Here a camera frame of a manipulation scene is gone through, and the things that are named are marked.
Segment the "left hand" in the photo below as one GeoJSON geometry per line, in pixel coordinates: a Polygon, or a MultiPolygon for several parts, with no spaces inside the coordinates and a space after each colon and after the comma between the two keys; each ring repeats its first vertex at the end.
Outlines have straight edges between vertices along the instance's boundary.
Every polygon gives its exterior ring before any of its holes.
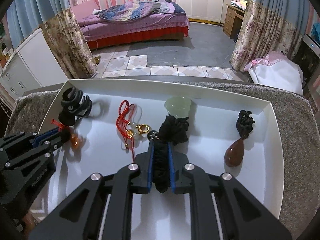
{"type": "Polygon", "coordinates": [[[22,222],[25,224],[25,231],[33,230],[37,225],[37,220],[33,217],[30,211],[28,211],[22,218],[22,222]]]}

